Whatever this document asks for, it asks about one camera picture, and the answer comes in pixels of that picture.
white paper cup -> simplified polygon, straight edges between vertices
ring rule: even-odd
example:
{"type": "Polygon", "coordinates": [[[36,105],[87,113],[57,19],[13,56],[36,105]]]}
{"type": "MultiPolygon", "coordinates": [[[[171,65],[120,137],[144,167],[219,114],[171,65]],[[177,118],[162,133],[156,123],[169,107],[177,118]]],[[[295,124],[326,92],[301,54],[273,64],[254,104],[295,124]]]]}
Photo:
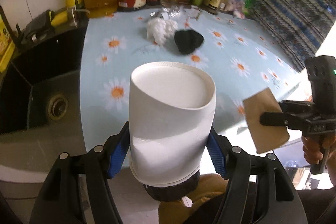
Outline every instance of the white paper cup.
{"type": "Polygon", "coordinates": [[[130,168],[143,184],[167,187],[197,172],[211,129],[216,88],[202,70],[154,62],[131,74],[130,168]]]}

drain strainer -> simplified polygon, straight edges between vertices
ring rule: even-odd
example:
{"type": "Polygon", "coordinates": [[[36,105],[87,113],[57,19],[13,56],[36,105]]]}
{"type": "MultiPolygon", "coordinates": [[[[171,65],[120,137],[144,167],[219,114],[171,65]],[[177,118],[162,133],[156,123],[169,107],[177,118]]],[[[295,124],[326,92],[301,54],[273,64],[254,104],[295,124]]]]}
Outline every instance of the drain strainer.
{"type": "Polygon", "coordinates": [[[68,100],[62,95],[58,94],[49,100],[47,114],[53,121],[62,119],[68,110],[68,100]]]}

paper cup rim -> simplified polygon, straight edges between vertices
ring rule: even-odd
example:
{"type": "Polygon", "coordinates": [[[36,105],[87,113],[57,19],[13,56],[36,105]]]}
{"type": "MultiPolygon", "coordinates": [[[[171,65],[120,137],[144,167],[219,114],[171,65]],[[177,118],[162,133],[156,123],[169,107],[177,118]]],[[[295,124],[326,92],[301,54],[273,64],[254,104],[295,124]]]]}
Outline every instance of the paper cup rim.
{"type": "Polygon", "coordinates": [[[212,99],[214,98],[214,96],[216,94],[216,85],[215,85],[215,82],[213,81],[212,77],[209,74],[207,74],[205,71],[203,71],[201,69],[195,68],[193,66],[190,66],[190,65],[187,65],[187,64],[184,64],[184,63],[179,63],[179,62],[150,62],[150,63],[143,64],[141,66],[138,66],[131,73],[131,82],[137,87],[138,90],[140,90],[141,92],[145,93],[148,97],[152,98],[153,100],[156,100],[156,101],[160,102],[163,105],[166,105],[166,106],[169,106],[169,107],[174,107],[174,108],[181,109],[181,110],[202,110],[203,108],[206,108],[206,107],[208,107],[211,104],[211,101],[212,101],[212,99]],[[192,72],[198,74],[199,76],[201,76],[202,78],[203,77],[207,78],[208,82],[211,84],[211,88],[213,89],[212,96],[209,98],[208,102],[205,105],[203,105],[201,107],[195,107],[195,108],[192,108],[192,107],[178,107],[178,106],[174,106],[174,105],[170,105],[170,104],[164,103],[164,102],[162,102],[162,101],[160,101],[160,100],[152,97],[148,93],[144,92],[142,89],[140,89],[139,86],[135,83],[135,81],[133,79],[133,77],[134,77],[134,75],[136,73],[139,73],[139,72],[143,71],[144,69],[154,68],[154,67],[175,67],[175,68],[182,68],[182,69],[186,69],[186,70],[192,71],[192,72]]]}

blue floral tablecloth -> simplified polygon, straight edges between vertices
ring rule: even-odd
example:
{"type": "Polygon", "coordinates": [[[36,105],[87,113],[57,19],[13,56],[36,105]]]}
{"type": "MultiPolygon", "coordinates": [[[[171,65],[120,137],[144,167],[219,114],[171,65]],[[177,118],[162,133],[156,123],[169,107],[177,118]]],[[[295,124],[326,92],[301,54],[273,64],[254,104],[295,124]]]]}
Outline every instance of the blue floral tablecloth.
{"type": "Polygon", "coordinates": [[[163,47],[147,40],[146,23],[157,9],[90,19],[80,72],[80,109],[87,151],[118,134],[128,120],[131,72],[155,61],[186,63],[207,72],[216,84],[217,132],[244,119],[242,100],[270,87],[282,99],[298,84],[297,73],[260,25],[227,14],[203,12],[179,22],[204,36],[194,53],[179,54],[172,40],[163,47]]]}

black fabric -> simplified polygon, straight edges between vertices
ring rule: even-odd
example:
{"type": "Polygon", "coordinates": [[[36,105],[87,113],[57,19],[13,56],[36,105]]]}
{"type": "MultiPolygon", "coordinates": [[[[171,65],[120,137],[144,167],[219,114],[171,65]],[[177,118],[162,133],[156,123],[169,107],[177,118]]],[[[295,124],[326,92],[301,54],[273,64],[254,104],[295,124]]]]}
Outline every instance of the black fabric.
{"type": "MultiPolygon", "coordinates": [[[[241,224],[251,223],[256,191],[257,185],[250,182],[241,224]]],[[[306,212],[308,224],[331,224],[336,222],[336,186],[327,190],[298,190],[298,194],[306,212]]],[[[223,197],[224,194],[204,203],[183,224],[212,223],[223,197]]]]}
{"type": "Polygon", "coordinates": [[[204,37],[195,30],[179,30],[174,35],[177,48],[182,54],[191,54],[202,45],[204,37]]]}

